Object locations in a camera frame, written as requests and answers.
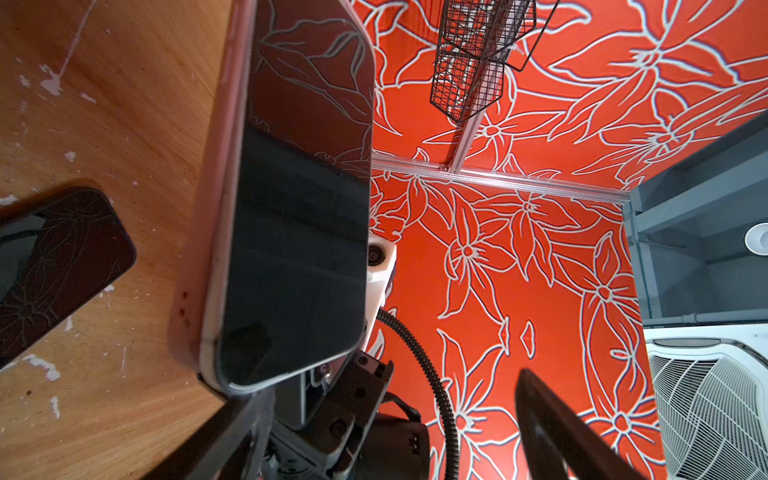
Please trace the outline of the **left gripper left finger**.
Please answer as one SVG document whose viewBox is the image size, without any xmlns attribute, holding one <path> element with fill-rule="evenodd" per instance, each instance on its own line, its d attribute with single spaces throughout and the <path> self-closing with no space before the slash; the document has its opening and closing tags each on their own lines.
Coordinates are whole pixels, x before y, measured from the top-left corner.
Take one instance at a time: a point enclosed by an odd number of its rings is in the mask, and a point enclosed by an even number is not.
<svg viewBox="0 0 768 480">
<path fill-rule="evenodd" d="M 259 479 L 273 424 L 275 393 L 228 399 L 146 479 Z"/>
</svg>

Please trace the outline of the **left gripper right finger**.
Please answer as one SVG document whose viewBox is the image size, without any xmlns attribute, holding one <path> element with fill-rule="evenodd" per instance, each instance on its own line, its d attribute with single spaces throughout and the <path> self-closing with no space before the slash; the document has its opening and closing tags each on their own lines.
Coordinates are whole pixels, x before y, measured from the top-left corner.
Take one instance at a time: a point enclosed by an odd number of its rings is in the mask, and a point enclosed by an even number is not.
<svg viewBox="0 0 768 480">
<path fill-rule="evenodd" d="M 533 479 L 640 479 L 532 370 L 515 386 L 515 407 Z"/>
</svg>

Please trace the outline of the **black phone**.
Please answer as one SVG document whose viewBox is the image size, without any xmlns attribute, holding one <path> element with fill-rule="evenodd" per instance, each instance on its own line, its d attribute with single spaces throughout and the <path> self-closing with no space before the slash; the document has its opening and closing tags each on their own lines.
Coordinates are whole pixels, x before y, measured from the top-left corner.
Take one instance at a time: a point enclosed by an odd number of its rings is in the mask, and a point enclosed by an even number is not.
<svg viewBox="0 0 768 480">
<path fill-rule="evenodd" d="M 1 214 L 1 366 L 136 262 L 107 196 L 75 186 Z"/>
</svg>

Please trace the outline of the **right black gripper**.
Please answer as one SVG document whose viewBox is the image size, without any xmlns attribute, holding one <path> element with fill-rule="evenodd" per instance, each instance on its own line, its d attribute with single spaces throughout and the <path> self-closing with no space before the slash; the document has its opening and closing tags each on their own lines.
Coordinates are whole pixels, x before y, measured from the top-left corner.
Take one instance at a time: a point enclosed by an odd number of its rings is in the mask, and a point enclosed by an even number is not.
<svg viewBox="0 0 768 480">
<path fill-rule="evenodd" d="M 357 351 L 277 384 L 264 478 L 428 478 L 429 432 L 394 371 Z"/>
</svg>

